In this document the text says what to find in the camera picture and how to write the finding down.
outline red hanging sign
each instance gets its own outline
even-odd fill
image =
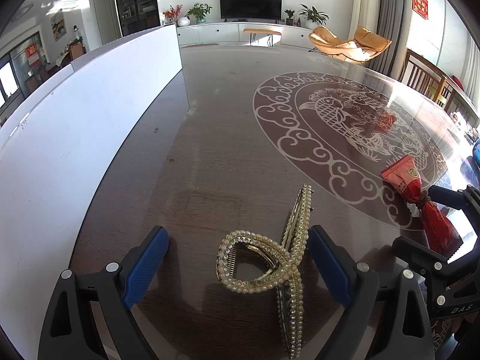
[[[428,1],[427,0],[413,0],[413,10],[428,20]]]
[[[25,54],[28,59],[28,65],[30,67],[35,66],[37,63],[40,62],[40,57],[38,56],[37,49],[35,48],[35,44],[32,43],[25,49]]]

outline gray curtain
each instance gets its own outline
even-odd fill
[[[403,5],[404,0],[380,0],[377,34],[390,39],[392,44],[382,54],[369,62],[368,67],[386,76],[389,76],[392,71],[395,54],[397,53]]]

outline television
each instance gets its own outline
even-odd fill
[[[222,19],[271,19],[282,16],[282,0],[220,0]]]

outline gold emblem on wrapper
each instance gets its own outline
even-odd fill
[[[409,175],[412,177],[418,177],[419,172],[417,171],[416,168],[409,168]]]
[[[298,357],[302,347],[303,284],[297,266],[307,244],[310,202],[311,186],[304,184],[298,191],[280,244],[264,235],[235,230],[225,237],[217,254],[217,278],[229,290],[254,294],[277,289],[280,326],[290,359]],[[269,266],[268,271],[255,280],[237,280],[234,276],[240,247],[262,256]]]

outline white vase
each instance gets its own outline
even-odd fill
[[[306,25],[307,25],[307,28],[309,28],[310,30],[314,30],[319,26],[319,24],[316,21],[311,21],[311,20],[307,20]]]
[[[186,27],[190,25],[190,19],[188,17],[180,17],[180,19],[177,20],[177,25],[179,27]]]

